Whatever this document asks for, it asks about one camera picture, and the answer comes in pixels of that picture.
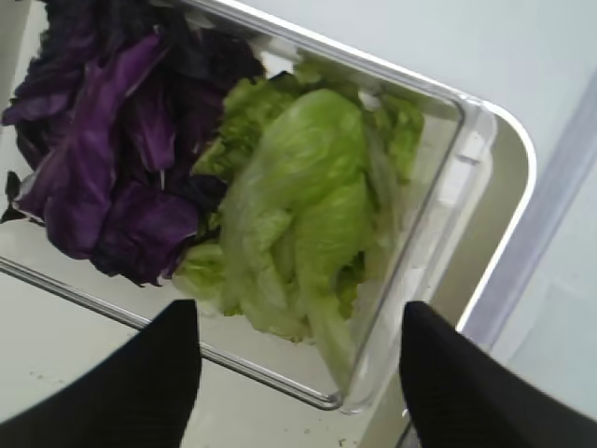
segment green lettuce leaf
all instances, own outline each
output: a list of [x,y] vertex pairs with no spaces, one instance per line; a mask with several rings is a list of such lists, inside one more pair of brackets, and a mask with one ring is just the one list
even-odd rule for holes
[[340,270],[336,278],[336,295],[340,301],[340,314],[344,319],[348,320],[353,316],[358,286],[366,280],[364,253],[359,253],[351,264]]
[[367,165],[360,109],[314,91],[266,129],[222,204],[227,300],[261,331],[312,331],[343,385],[354,345],[335,282],[368,242]]
[[224,315],[236,315],[236,302],[224,301],[224,254],[217,243],[191,247],[173,275],[174,285],[199,301],[206,301]]
[[375,238],[368,248],[368,280],[382,282],[400,244],[405,188],[412,179],[424,119],[416,105],[384,94],[381,106],[367,112],[368,182],[375,210]]
[[218,137],[197,160],[193,172],[231,181],[247,164],[265,127],[301,94],[302,88],[287,73],[270,80],[242,79],[224,101]]

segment lettuce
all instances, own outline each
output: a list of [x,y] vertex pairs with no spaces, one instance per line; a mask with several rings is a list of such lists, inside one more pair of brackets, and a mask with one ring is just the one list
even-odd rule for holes
[[270,80],[242,79],[226,97],[218,137],[193,171],[232,180],[249,161],[267,125],[301,94],[300,85],[286,73]]
[[173,276],[174,285],[191,297],[209,301],[222,313],[233,314],[222,300],[224,254],[219,244],[210,242],[191,247]]
[[353,316],[354,302],[358,297],[358,286],[365,283],[364,253],[359,253],[353,262],[344,266],[336,277],[336,294],[340,301],[340,314],[344,319]]
[[88,259],[99,238],[116,179],[111,131],[118,109],[164,52],[160,37],[149,35],[106,65],[88,64],[68,138],[17,200],[20,210],[45,222],[49,240],[69,257]]
[[389,94],[380,107],[366,113],[368,123],[368,179],[375,204],[374,239],[366,254],[366,278],[384,281],[400,244],[409,185],[423,133],[423,114],[412,103]]
[[[361,111],[333,91],[314,91],[266,128],[222,204],[225,301],[261,331],[292,341],[312,331],[342,386],[354,347],[334,283],[367,245],[366,169]],[[286,237],[294,263],[272,255]],[[298,299],[289,294],[293,277]]]

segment red cabbage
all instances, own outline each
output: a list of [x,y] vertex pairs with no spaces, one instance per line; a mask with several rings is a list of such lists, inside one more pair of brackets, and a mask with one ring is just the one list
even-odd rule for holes
[[49,28],[3,114],[35,171],[9,177],[4,220],[25,213],[69,257],[156,285],[217,235],[208,221],[227,185],[190,169],[229,89],[263,67],[245,41],[191,31],[175,8],[41,1]]
[[97,242],[116,181],[112,125],[127,95],[163,54],[160,37],[150,35],[104,66],[88,64],[69,134],[17,201],[20,210],[43,219],[49,240],[69,257],[87,259]]
[[198,226],[192,203],[131,182],[117,192],[90,259],[107,275],[156,285],[172,273]]
[[163,75],[155,70],[127,101],[121,126],[149,172],[174,165],[176,127],[168,110]]

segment salad vegetables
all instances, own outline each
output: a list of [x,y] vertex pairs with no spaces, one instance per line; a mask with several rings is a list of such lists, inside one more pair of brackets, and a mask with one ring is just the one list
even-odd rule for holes
[[265,78],[246,41],[176,8],[41,1],[49,28],[2,115],[33,172],[9,173],[2,222],[314,341],[346,389],[359,289],[395,252],[422,113],[387,91],[366,106],[313,57]]

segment plastic tray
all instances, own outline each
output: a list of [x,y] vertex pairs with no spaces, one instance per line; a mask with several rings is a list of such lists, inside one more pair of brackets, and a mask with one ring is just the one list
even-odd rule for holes
[[[453,250],[461,211],[479,196],[478,189],[474,193],[475,179],[479,161],[495,138],[495,117],[474,97],[242,4],[194,0],[184,5],[190,21],[250,39],[272,74],[290,70],[300,50],[337,63],[365,91],[383,87],[416,103],[425,114],[413,173],[416,188],[405,199],[408,212],[399,251],[386,280],[367,291],[368,318],[360,323],[355,341],[360,349],[346,393],[332,381],[315,346],[259,333],[243,316],[200,312],[202,353],[207,359],[321,409],[362,410],[396,369],[402,306],[433,292]],[[32,3],[27,14],[22,39],[12,53],[16,67],[3,67],[14,72],[13,86],[21,81],[45,27],[40,4]],[[2,176],[7,170],[30,173],[14,141],[12,129],[4,129]],[[3,198],[0,206],[5,205]],[[170,301],[183,298],[169,283],[139,288],[124,278],[105,277],[90,263],[63,256],[49,244],[43,229],[26,222],[0,227],[0,272],[136,329]]]

